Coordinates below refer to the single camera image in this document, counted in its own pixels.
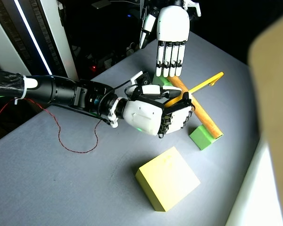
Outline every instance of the red wire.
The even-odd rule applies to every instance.
[[[9,101],[1,108],[0,114],[2,113],[2,111],[4,110],[4,108],[6,108],[6,106],[7,106],[11,101],[14,101],[14,100],[15,100],[15,99],[9,100]],[[56,118],[56,116],[55,116],[54,114],[52,114],[52,113],[51,113],[50,111],[48,111],[47,109],[44,109],[41,105],[39,105],[38,103],[34,102],[32,99],[24,98],[24,100],[28,100],[28,101],[32,102],[33,104],[37,105],[37,106],[38,106],[39,108],[41,108],[42,110],[46,111],[46,112],[55,120],[55,122],[56,122],[56,124],[57,124],[57,126],[58,126],[58,140],[59,140],[60,144],[63,146],[63,148],[65,148],[66,150],[68,150],[68,151],[70,151],[70,152],[78,153],[78,154],[84,154],[84,153],[91,152],[92,150],[94,150],[94,149],[98,146],[99,138],[98,138],[98,135],[96,134],[96,128],[97,128],[97,126],[98,126],[98,124],[100,123],[101,120],[96,124],[96,126],[95,126],[95,128],[94,128],[94,134],[95,134],[95,137],[96,137],[96,145],[95,145],[92,149],[90,149],[90,150],[88,150],[88,151],[86,151],[86,152],[77,152],[77,151],[74,151],[74,150],[71,150],[71,149],[67,148],[67,147],[63,144],[63,142],[61,141],[61,137],[60,137],[60,134],[61,134],[61,126],[60,126],[60,124],[58,123],[58,120],[57,120],[57,118]]]

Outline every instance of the red light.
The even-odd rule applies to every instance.
[[[93,65],[91,68],[90,68],[93,72],[96,72],[96,66]]]

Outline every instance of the white cable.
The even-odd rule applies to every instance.
[[[23,90],[22,96],[20,98],[15,99],[15,105],[17,105],[18,100],[24,99],[24,97],[26,96],[26,92],[27,92],[27,84],[26,84],[27,77],[25,75],[22,75],[22,76],[23,76],[23,81],[24,81],[24,90]]]
[[[24,12],[23,12],[23,10],[22,10],[22,8],[21,8],[21,6],[20,6],[19,1],[18,1],[18,0],[14,0],[14,2],[15,2],[15,4],[16,4],[17,9],[18,9],[18,11],[19,11],[19,13],[20,13],[20,15],[21,15],[21,17],[22,17],[22,20],[23,20],[23,22],[24,22],[24,24],[25,24],[25,26],[26,26],[26,28],[27,28],[27,30],[28,30],[28,33],[29,33],[30,37],[32,38],[33,43],[34,43],[35,47],[37,48],[38,53],[39,53],[39,55],[40,55],[40,57],[41,57],[41,59],[42,59],[44,65],[45,65],[45,67],[46,67],[46,69],[47,69],[48,74],[52,75],[51,70],[50,70],[50,68],[49,68],[49,66],[48,66],[48,64],[47,64],[47,62],[46,62],[46,60],[45,60],[45,57],[44,57],[44,55],[43,55],[43,53],[42,53],[42,51],[41,51],[41,49],[40,49],[40,47],[39,47],[39,44],[38,44],[36,38],[34,37],[33,31],[32,31],[32,29],[30,28],[29,23],[28,23],[28,21],[27,21],[25,15],[24,15]]]
[[[134,5],[140,5],[140,3],[135,3],[135,2],[131,2],[131,1],[125,1],[125,0],[119,0],[119,1],[132,3],[132,4],[134,4]]]

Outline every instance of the led light strip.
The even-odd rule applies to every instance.
[[[48,74],[52,75],[51,70],[50,70],[50,68],[49,68],[49,66],[48,66],[48,64],[47,64],[47,62],[46,62],[46,60],[45,60],[45,58],[44,58],[44,56],[43,56],[43,53],[42,53],[42,51],[41,51],[41,49],[40,49],[40,47],[39,47],[39,45],[38,45],[38,43],[37,43],[37,40],[36,40],[36,38],[35,38],[34,35],[33,35],[33,31],[32,31],[32,29],[30,28],[30,26],[29,26],[29,24],[28,24],[28,21],[27,21],[25,15],[24,15],[24,13],[23,13],[23,10],[22,10],[22,8],[21,8],[21,6],[20,6],[20,4],[19,4],[19,1],[18,1],[18,0],[14,0],[14,2],[15,2],[15,4],[16,4],[17,9],[18,9],[18,11],[19,11],[19,13],[20,13],[20,15],[21,15],[21,17],[22,17],[22,19],[23,19],[23,22],[24,22],[24,24],[25,24],[25,26],[26,26],[26,28],[27,28],[27,30],[28,30],[28,33],[29,33],[30,37],[32,38],[33,43],[34,43],[34,45],[36,46],[36,48],[37,48],[37,50],[38,50],[38,53],[39,53],[39,55],[40,55],[40,57],[41,57],[41,59],[42,59],[44,65],[45,65],[45,67],[46,67],[46,69],[47,69],[47,71],[48,71]]]

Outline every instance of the yellow tool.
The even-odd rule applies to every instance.
[[[196,91],[205,87],[206,85],[214,86],[215,82],[217,82],[223,75],[224,75],[223,72],[219,72],[218,74],[214,75],[213,77],[209,78],[208,80],[200,83],[198,86],[195,86],[194,88],[190,89],[189,93],[195,93]]]

